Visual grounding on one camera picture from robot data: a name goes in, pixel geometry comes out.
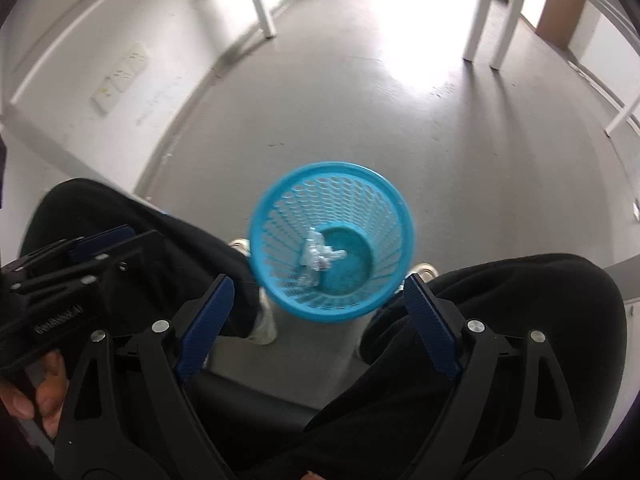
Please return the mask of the person's left hand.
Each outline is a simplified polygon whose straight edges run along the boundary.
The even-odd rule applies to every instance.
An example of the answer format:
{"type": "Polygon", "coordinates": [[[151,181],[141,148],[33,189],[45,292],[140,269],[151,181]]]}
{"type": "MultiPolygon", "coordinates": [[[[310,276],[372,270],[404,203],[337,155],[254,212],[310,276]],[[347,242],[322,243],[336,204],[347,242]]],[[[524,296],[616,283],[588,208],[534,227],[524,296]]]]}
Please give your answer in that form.
{"type": "Polygon", "coordinates": [[[1,381],[1,401],[9,414],[19,420],[34,420],[39,414],[44,432],[54,439],[58,435],[68,379],[61,352],[47,353],[41,359],[41,364],[43,380],[36,388],[35,401],[29,400],[4,379],[1,381]]]}

